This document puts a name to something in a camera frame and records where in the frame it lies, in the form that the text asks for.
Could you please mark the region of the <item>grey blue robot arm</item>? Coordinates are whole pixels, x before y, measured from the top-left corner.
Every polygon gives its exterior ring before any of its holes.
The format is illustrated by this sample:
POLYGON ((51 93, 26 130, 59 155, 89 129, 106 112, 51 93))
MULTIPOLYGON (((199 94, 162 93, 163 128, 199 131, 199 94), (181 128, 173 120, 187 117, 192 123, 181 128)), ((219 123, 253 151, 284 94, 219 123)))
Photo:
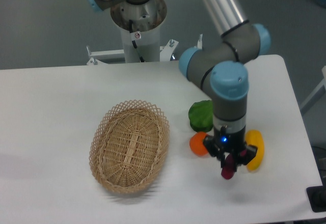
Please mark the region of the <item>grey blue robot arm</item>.
MULTIPOLYGON (((166 17, 163 0, 88 0, 96 11, 110 9, 124 36, 128 63, 155 62, 160 58, 156 31, 166 17)), ((245 63, 265 54, 270 34, 260 24, 251 24, 237 0, 203 0, 222 43, 212 50, 187 49, 179 59, 180 72, 212 99, 214 134, 203 142, 216 157, 222 176, 229 179, 239 165, 253 161, 257 147, 245 141, 249 75, 245 63)))

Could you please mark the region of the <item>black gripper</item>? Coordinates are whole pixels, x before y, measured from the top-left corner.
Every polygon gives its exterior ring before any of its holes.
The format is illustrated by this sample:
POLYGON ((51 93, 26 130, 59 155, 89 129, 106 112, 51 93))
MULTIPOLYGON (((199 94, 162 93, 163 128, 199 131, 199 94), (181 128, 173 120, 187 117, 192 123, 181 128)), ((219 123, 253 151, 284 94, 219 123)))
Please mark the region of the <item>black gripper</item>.
POLYGON ((258 147, 245 143, 246 127, 235 133, 222 134, 215 127, 213 131, 214 136, 205 136, 203 145, 211 157, 220 161, 221 168, 225 166, 225 152, 233 155, 235 172, 238 166, 247 165, 256 157, 258 147))

